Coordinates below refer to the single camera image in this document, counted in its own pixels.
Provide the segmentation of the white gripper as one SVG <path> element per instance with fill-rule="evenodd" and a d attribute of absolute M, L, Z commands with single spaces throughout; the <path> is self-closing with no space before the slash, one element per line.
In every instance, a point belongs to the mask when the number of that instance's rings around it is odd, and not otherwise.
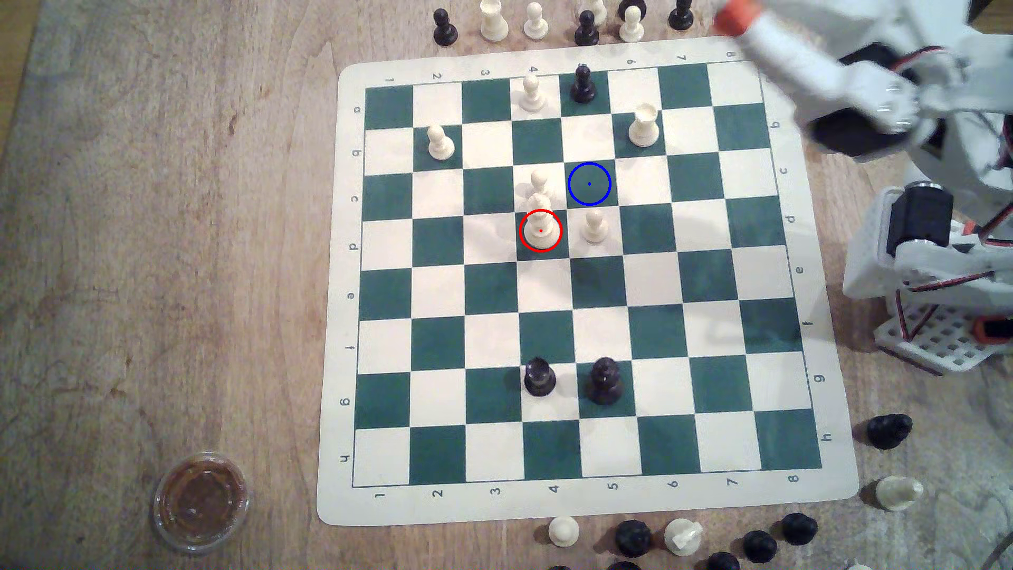
<path fill-rule="evenodd" d="M 925 143 L 938 120 L 922 116 L 918 87 L 872 62 L 848 66 L 782 29 L 754 1 L 725 1 L 714 26 L 794 102 L 795 118 L 829 151 L 873 159 Z"/>

